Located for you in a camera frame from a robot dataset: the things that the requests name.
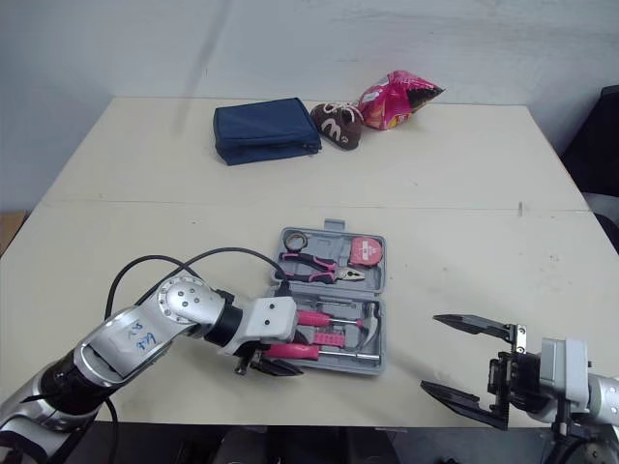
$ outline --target chip bag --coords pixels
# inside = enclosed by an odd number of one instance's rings
[[[356,102],[366,126],[386,130],[407,121],[443,89],[408,71],[393,71],[369,87]]]

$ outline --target pink pliers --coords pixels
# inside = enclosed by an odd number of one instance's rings
[[[356,269],[339,267],[338,263],[333,259],[318,258],[313,254],[307,253],[280,253],[280,261],[292,261],[295,263],[305,264],[310,266],[320,273],[299,275],[289,274],[288,280],[296,280],[299,282],[323,282],[336,283],[336,280],[364,280],[364,273]],[[277,278],[281,278],[279,273],[276,273]]]

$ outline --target navy blue bag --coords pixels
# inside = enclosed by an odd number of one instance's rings
[[[299,99],[217,108],[213,129],[217,153],[229,165],[310,155],[322,148]]]

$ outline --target floor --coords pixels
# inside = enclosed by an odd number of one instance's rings
[[[146,423],[121,423],[116,464],[146,462],[149,464],[210,463],[230,427],[216,425],[164,425]],[[282,427],[295,429],[298,436],[312,433],[328,434],[327,427]],[[108,422],[96,422],[75,449],[68,464],[106,462],[110,445],[111,427]],[[387,430],[401,463],[436,464],[441,459],[453,458],[458,464],[540,463],[549,451],[549,434],[546,429],[513,429],[508,432],[488,428],[429,429],[414,428],[398,431]],[[330,449],[328,437],[318,439],[319,448]],[[238,462],[246,460],[225,460]],[[325,457],[304,462],[340,462]]]

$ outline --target white table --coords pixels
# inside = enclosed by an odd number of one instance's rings
[[[478,425],[419,382],[487,403],[487,362],[508,345],[432,321],[447,312],[526,324],[531,351],[542,336],[587,340],[594,370],[617,373],[619,259],[526,108],[433,104],[394,130],[366,130],[353,152],[324,142],[312,157],[228,167],[212,118],[237,102],[112,102],[0,262],[1,398],[101,322],[109,283],[136,256],[273,255],[284,226],[324,218],[387,239],[381,376],[239,377],[235,360],[184,338],[114,395],[121,420]],[[196,269],[233,293],[261,296],[270,283],[258,260],[209,259]],[[168,270],[133,270],[115,308]],[[514,411],[511,424],[537,423]]]

